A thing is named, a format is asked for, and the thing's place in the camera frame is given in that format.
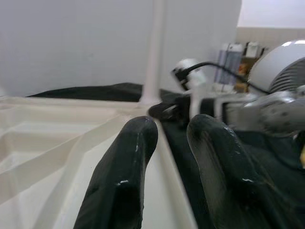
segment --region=white tiled wall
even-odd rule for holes
[[[270,50],[291,40],[305,40],[305,29],[238,27],[236,42],[259,42],[261,47]]]

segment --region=white tray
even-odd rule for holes
[[[0,229],[72,229],[89,181],[137,103],[0,100]],[[143,229],[195,229],[161,125],[145,175]]]

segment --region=white wall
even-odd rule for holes
[[[0,85],[9,95],[25,96],[144,83],[152,2],[4,0]],[[177,90],[170,70],[182,58],[217,59],[220,45],[234,40],[240,5],[241,0],[168,0],[162,88]]]
[[[242,0],[239,27],[305,28],[305,0]]]

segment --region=white plastic rod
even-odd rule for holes
[[[140,104],[143,105],[153,105],[161,102],[159,87],[166,1],[167,0],[154,1],[153,25],[146,69],[146,81],[140,98]]]

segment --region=black cable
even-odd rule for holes
[[[265,93],[265,94],[270,94],[270,92],[267,92],[257,86],[255,86],[254,84],[248,82],[246,79],[244,79],[242,76],[232,72],[230,69],[227,69],[226,67],[224,66],[221,66],[217,63],[213,63],[213,62],[202,62],[202,63],[198,63],[198,64],[195,64],[194,66],[192,67],[189,67],[187,69],[184,69],[182,70],[180,73],[182,74],[185,74],[185,75],[188,75],[191,71],[197,69],[197,68],[200,68],[200,67],[204,67],[204,66],[207,66],[207,65],[210,65],[210,66],[214,66],[214,67],[217,67],[217,68],[220,68],[222,69],[224,72],[226,73],[229,73],[230,75],[234,76],[235,78],[237,78],[238,80],[240,80],[241,82],[243,83],[246,83],[247,85],[249,85],[250,87],[262,92],[262,93]]]

